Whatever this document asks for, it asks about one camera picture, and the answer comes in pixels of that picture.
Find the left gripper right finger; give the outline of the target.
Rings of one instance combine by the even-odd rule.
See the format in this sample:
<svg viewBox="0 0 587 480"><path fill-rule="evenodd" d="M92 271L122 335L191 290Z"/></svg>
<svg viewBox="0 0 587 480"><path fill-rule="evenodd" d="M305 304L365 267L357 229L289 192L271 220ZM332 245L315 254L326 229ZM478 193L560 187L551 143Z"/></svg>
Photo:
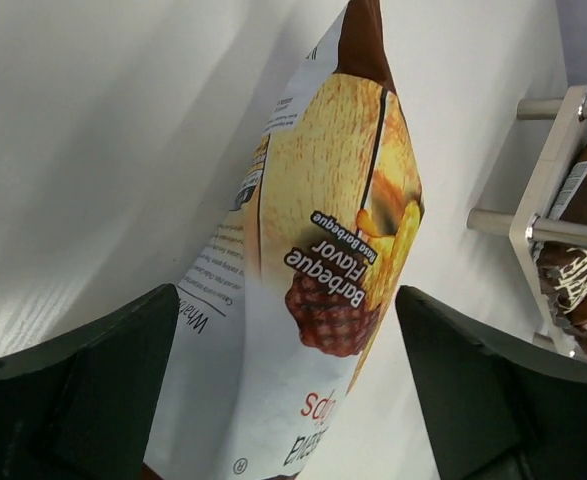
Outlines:
<svg viewBox="0 0 587 480"><path fill-rule="evenodd" d="M403 286L395 309L442 479L587 479L587 363Z"/></svg>

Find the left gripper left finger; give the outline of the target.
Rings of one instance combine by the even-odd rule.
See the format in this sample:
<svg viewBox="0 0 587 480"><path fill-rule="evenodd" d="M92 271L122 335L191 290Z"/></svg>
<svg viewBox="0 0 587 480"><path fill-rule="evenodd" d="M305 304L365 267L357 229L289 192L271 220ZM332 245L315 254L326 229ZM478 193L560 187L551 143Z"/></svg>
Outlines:
<svg viewBox="0 0 587 480"><path fill-rule="evenodd" d="M143 463L179 299L164 284L0 358L0 479L150 479Z"/></svg>

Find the brown Kettle sea salt bag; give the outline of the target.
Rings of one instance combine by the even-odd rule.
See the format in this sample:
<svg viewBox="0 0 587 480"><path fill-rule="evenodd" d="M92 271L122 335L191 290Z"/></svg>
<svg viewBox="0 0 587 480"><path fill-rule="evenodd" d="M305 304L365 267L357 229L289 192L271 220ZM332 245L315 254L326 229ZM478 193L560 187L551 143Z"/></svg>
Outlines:
<svg viewBox="0 0 587 480"><path fill-rule="evenodd" d="M573 161L548 212L557 227L536 242L532 259L552 322L587 336L587 143Z"/></svg>

